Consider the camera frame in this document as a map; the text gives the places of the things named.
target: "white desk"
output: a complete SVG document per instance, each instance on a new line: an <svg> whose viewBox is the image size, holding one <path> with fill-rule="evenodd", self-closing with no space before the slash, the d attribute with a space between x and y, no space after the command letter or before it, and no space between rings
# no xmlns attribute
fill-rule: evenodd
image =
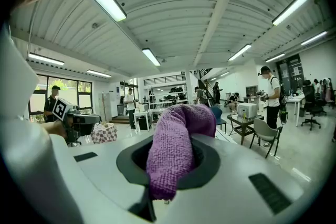
<svg viewBox="0 0 336 224"><path fill-rule="evenodd" d="M134 122L135 122L135 128L137 131L140 131L140 126L138 129L138 125L137 125L137 117L141 117L141 116L145 116L146 117L146 124L147 124L147 131L149 131L149 123L148 123L148 115L149 115L149 111L144 111L144 112L134 112Z"/></svg>
<svg viewBox="0 0 336 224"><path fill-rule="evenodd" d="M298 123L299 123L300 105L301 105L303 99L305 99L305 95L301 94L301 95L296 96L296 97L288 97L288 100L287 100L288 103L294 103L294 115L295 115L295 111L296 111L296 104L298 104L298 108L297 108L297 112L296 112L296 125L295 126L298 126Z"/></svg>

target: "black office chair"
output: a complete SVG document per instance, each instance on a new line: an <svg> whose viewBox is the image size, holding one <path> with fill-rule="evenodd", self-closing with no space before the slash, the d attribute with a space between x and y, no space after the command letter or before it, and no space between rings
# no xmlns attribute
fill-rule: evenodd
<svg viewBox="0 0 336 224"><path fill-rule="evenodd" d="M305 80L303 82L303 93L305 94L304 97L306 99L306 103L304 104L305 110L307 112L310 112L311 119L305 119L304 122L301 123L301 126L303 126L305 123L310 123L310 129L313 128L313 123L317 124L319 128L321 128L321 124L318 123L313 117L315 117L316 114L319 114L323 112L322 106L320 106L316 99L315 99L315 89L314 86L311 85L310 80Z"/></svg>

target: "hair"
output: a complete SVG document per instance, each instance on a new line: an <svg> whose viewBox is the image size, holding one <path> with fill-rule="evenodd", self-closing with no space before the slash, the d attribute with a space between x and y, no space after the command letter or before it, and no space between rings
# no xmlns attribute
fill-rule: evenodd
<svg viewBox="0 0 336 224"><path fill-rule="evenodd" d="M261 72L261 74L263 74L263 73L270 73L271 70L269 69L269 67L264 66L264 67L261 68L260 72Z"/></svg>

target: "gray chair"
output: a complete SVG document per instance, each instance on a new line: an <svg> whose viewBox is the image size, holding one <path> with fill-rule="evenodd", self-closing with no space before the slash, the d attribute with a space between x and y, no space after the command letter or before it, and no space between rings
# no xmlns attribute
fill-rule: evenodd
<svg viewBox="0 0 336 224"><path fill-rule="evenodd" d="M260 139L262 140L265 140L267 142L270 142L271 143L271 146L269 147L269 150L266 154L266 157L268 156L268 154L270 153L272 147L273 147L273 144L274 144L274 141L277 140L277 147L275 148L275 152L274 152L274 156L277 155L277 150L278 150L278 145L279 145L279 140L280 140L280 133L282 131L282 126L277 128L277 129L272 129L270 128L267 123L261 119L255 119L254 120L254 123L253 123L253 129L254 129L254 134L253 134L253 138L252 138L252 141L251 141L251 145L250 145L250 148L252 147L252 144L253 144L253 140L254 140L254 137L257 136L258 138L258 144L260 146Z"/></svg>

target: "knitted fabric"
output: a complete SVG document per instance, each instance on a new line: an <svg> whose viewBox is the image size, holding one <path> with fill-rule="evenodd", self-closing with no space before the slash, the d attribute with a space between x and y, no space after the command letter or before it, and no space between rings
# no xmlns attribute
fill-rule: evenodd
<svg viewBox="0 0 336 224"><path fill-rule="evenodd" d="M215 116L205 105L178 104L162 113L146 164L153 199L172 199L178 179L195 167L190 134L215 132Z"/></svg>

